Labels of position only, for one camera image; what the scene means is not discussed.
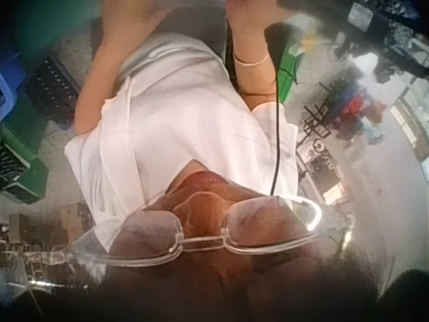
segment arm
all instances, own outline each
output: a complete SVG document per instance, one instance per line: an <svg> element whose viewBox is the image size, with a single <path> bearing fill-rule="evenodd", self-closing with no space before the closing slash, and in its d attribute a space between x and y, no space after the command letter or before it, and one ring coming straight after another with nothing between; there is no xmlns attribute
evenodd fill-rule
<svg viewBox="0 0 429 322"><path fill-rule="evenodd" d="M103 0L103 41L76 104L76 135L97 126L105 100L116 95L121 65L172 9L155 10L152 0Z"/></svg>
<svg viewBox="0 0 429 322"><path fill-rule="evenodd" d="M246 63L262 61L268 51L263 30L249 34L233 32L233 46L235 56ZM275 68L270 57L254 67L235 61L235 72L240 95L251 111L262 103L276 100Z"/></svg>
<svg viewBox="0 0 429 322"><path fill-rule="evenodd" d="M124 54L105 44L97 50L90 74L76 104L76 135L91 131L101 120L101 109L105 100L116 95L116 77L126 59Z"/></svg>
<svg viewBox="0 0 429 322"><path fill-rule="evenodd" d="M261 62L268 54L264 31L294 12L277 6L277 0L227 0L227 15L233 32L235 57L241 62ZM257 66L235 60L240 94L250 110L276 100L276 71L270 57Z"/></svg>

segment nose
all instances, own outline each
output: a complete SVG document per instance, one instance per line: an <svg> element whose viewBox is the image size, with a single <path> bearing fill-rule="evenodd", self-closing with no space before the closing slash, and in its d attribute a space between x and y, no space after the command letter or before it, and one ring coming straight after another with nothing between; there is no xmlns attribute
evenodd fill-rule
<svg viewBox="0 0 429 322"><path fill-rule="evenodd" d="M182 222L186 238L217 236L225 213L233 203L204 191L188 197L173 212Z"/></svg>

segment white sleeve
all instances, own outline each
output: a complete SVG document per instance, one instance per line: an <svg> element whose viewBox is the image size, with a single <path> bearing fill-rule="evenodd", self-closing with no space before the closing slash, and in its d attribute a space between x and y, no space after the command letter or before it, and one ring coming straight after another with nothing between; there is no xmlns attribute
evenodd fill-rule
<svg viewBox="0 0 429 322"><path fill-rule="evenodd" d="M67 143L64 149L64 153L96 223L105 219L98 218L99 214L103 212L103 183L99 141L100 130L97 127L89 133L76 136Z"/></svg>
<svg viewBox="0 0 429 322"><path fill-rule="evenodd" d="M273 158L277 147L276 107L276 102L270 102L261 104L252 111L253 116L273 147L271 149ZM298 126L288 123L282 104L280 104L279 108L280 171L275 192L279 195L285 193L296 195L298 192L298 168L296 164Z"/></svg>

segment red object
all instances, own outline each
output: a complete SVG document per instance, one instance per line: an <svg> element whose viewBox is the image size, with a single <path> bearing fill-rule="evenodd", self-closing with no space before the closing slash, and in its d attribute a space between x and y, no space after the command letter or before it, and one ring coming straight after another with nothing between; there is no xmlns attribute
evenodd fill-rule
<svg viewBox="0 0 429 322"><path fill-rule="evenodd" d="M363 106L364 100L362 96L355 95L351 102L347 105L347 107L343 110L343 112L340 115L340 118L343 119L344 117L348 115L354 115L358 116L362 112L362 106Z"/></svg>

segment gold bracelet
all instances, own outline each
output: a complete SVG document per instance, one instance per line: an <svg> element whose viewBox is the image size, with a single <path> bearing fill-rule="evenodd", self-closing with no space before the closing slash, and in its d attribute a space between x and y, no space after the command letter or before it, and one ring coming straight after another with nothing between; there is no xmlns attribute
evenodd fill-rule
<svg viewBox="0 0 429 322"><path fill-rule="evenodd" d="M244 66L244 67L256 67L259 65L262 65L264 62L266 62L269 58L269 53L264 57L263 60L260 60L259 62L243 62L242 60L239 60L235 54L233 54L235 62L237 62L238 65Z"/></svg>

